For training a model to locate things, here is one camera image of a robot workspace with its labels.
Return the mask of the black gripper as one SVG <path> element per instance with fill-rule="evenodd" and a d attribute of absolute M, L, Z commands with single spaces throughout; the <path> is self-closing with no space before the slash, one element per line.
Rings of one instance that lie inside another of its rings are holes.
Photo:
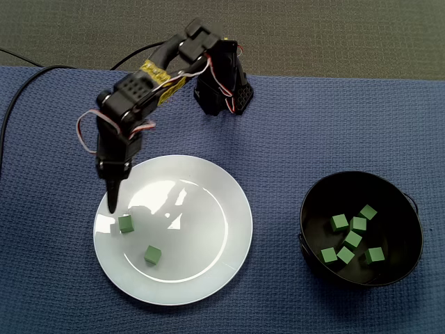
<path fill-rule="evenodd" d="M 105 120 L 97 120 L 96 169 L 99 178 L 106 180 L 108 211 L 113 214 L 118 204 L 120 184 L 128 178 L 133 158 L 142 147 L 142 135 L 128 139 L 118 134 Z"/>

